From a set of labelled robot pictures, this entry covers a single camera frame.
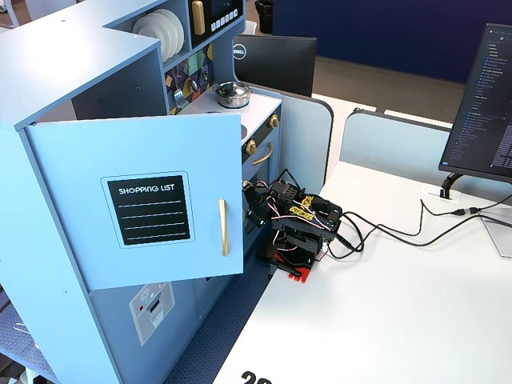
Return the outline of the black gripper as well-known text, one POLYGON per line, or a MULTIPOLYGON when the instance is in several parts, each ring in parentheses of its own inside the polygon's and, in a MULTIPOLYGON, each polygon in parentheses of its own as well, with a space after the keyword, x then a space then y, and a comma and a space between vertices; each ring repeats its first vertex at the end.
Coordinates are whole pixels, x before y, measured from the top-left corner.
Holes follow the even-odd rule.
POLYGON ((266 224, 266 211, 254 210, 254 208, 258 208, 262 198, 266 196, 267 183, 264 181, 251 182, 243 180, 242 191, 248 205, 248 220, 257 228, 262 228, 266 224))

